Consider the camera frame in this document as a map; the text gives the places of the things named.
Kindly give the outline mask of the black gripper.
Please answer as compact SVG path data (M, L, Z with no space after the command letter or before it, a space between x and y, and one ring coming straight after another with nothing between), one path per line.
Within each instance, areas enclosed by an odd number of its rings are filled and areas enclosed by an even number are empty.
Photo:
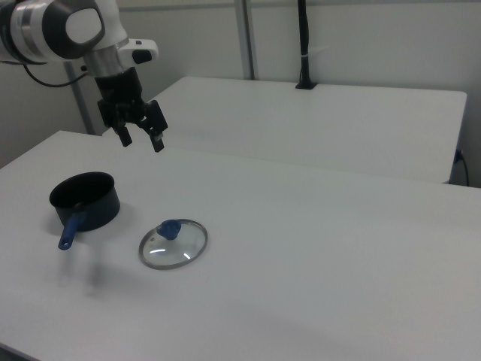
M102 121L112 129L122 145L128 147L132 138L126 128L134 123L149 135L156 153L164 149L162 137L168 128L159 103L152 100L146 103L142 98L142 86L135 68L110 77L96 77L96 85L101 93L98 101Z

